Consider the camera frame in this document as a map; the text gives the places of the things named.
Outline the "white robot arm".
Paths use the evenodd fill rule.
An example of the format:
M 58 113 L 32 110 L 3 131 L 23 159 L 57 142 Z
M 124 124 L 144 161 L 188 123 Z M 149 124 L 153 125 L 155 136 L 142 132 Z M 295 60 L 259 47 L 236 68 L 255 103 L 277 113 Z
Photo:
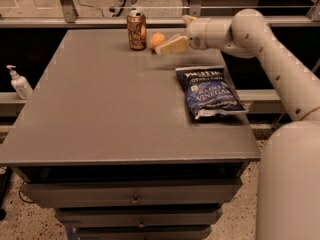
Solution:
M 185 32 L 156 47 L 255 57 L 290 122 L 276 129 L 260 159 L 255 240 L 320 240 L 320 79 L 272 32 L 257 10 L 231 19 L 183 17 Z

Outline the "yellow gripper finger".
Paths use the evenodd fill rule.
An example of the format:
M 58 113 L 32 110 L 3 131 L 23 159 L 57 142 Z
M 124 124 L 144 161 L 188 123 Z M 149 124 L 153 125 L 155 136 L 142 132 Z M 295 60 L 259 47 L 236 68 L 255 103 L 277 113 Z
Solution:
M 196 17 L 190 16 L 190 15 L 183 15 L 183 16 L 182 16 L 182 19 L 183 19 L 183 21 L 184 21 L 184 24 L 185 24 L 186 26 L 189 26 L 193 21 L 196 20 Z
M 187 36 L 176 34 L 170 39 L 155 48 L 158 55 L 168 55 L 179 53 L 187 50 L 189 47 L 189 40 Z

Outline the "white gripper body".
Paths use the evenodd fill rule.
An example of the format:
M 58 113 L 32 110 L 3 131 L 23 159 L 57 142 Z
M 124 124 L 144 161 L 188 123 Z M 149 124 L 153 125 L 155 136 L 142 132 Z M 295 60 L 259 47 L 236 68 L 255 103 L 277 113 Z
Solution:
M 206 32 L 209 22 L 209 18 L 196 18 L 189 26 L 186 26 L 185 34 L 191 48 L 197 50 L 208 49 Z

